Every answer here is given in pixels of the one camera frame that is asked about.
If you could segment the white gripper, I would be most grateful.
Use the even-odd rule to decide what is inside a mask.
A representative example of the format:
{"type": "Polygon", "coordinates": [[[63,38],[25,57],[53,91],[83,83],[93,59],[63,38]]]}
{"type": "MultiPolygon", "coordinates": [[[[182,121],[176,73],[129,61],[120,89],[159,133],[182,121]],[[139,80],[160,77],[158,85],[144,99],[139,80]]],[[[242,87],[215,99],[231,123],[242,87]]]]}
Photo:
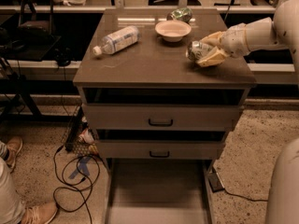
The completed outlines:
{"type": "Polygon", "coordinates": [[[223,63],[229,55],[242,57],[249,54],[246,40],[246,24],[240,23],[230,27],[227,31],[205,36],[201,42],[213,46],[212,49],[204,48],[196,63],[201,67],[215,66],[223,63]]]}

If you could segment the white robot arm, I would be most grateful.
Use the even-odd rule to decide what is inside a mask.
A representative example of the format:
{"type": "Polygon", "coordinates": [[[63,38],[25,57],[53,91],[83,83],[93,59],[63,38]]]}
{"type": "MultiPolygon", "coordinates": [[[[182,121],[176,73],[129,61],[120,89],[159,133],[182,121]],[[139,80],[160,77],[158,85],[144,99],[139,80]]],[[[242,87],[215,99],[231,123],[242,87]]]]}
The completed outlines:
{"type": "MultiPolygon", "coordinates": [[[[287,48],[299,73],[299,0],[277,7],[272,19],[240,23],[224,32],[201,39],[212,50],[197,61],[206,67],[241,57],[255,50],[287,48]]],[[[299,139],[286,145],[278,155],[268,195],[265,224],[299,224],[299,139]]]]}

